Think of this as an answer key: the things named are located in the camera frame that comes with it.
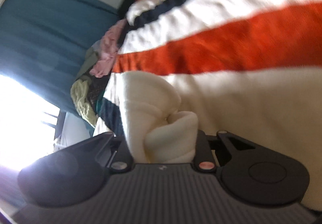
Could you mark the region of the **black fuzzy garment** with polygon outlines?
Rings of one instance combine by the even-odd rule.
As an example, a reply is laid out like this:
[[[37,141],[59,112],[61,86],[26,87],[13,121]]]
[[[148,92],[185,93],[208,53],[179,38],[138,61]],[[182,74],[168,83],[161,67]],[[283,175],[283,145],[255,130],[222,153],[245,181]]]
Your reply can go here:
[[[124,19],[129,7],[135,2],[135,0],[122,0],[118,7],[117,14],[120,19]]]

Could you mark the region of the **pink garment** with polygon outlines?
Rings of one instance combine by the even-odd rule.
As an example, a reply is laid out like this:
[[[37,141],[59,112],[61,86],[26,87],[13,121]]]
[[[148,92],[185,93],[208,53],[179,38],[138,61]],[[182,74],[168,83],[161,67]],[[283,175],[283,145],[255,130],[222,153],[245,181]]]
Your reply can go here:
[[[101,78],[111,72],[119,50],[117,42],[126,23],[125,19],[117,21],[103,35],[98,49],[98,60],[90,70],[91,75]]]

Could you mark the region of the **light green knit garment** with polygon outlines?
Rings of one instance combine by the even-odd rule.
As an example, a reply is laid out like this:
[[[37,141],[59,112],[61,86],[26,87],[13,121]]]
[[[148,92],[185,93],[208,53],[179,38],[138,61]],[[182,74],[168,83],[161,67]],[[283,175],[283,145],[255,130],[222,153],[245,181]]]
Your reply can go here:
[[[89,85],[87,81],[76,80],[70,89],[71,99],[74,103],[77,113],[93,128],[97,124],[97,115],[95,114],[90,102],[87,99]]]

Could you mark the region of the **striped bed blanket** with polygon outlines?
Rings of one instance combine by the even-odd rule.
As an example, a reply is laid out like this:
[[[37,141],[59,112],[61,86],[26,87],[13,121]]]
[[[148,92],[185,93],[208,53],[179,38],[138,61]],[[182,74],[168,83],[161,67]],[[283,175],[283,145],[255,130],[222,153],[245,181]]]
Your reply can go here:
[[[321,210],[321,0],[136,0],[96,133],[124,135],[119,79],[157,75],[198,130],[227,130],[303,163]]]

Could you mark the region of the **dark green garment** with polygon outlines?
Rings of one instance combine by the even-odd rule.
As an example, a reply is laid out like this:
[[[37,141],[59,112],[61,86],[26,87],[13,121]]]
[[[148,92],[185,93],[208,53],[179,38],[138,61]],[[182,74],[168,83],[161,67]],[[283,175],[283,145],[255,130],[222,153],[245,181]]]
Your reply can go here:
[[[103,95],[100,95],[96,100],[96,114],[99,114],[102,106]]]

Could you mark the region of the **white zip-up garment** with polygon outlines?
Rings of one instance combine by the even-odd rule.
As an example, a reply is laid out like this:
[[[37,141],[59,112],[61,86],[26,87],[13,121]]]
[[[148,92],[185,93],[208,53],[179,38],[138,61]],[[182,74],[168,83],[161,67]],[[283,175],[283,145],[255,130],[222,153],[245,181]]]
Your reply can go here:
[[[137,163],[189,163],[195,155],[198,118],[179,111],[181,97],[167,81],[145,72],[119,79],[120,113]]]

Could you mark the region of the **teal right curtain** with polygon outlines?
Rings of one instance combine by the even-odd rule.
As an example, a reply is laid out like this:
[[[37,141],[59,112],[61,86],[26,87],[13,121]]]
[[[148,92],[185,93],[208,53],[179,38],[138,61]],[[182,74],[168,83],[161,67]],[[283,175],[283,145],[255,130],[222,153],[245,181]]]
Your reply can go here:
[[[70,88],[86,51],[118,19],[115,8],[98,0],[5,0],[1,74],[75,113]]]

